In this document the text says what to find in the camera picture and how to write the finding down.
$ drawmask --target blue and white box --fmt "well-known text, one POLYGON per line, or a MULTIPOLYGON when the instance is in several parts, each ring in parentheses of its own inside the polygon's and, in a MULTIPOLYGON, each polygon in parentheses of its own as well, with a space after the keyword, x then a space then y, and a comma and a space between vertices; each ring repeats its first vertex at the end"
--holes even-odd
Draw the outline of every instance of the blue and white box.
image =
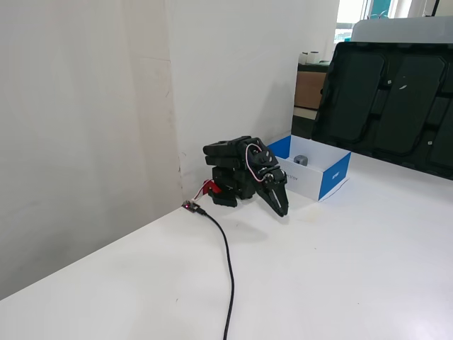
POLYGON ((346 178, 351 152, 327 144, 290 135, 269 145, 287 173, 286 188, 319 201, 346 178), (294 162, 296 156, 308 158, 308 165, 294 162))

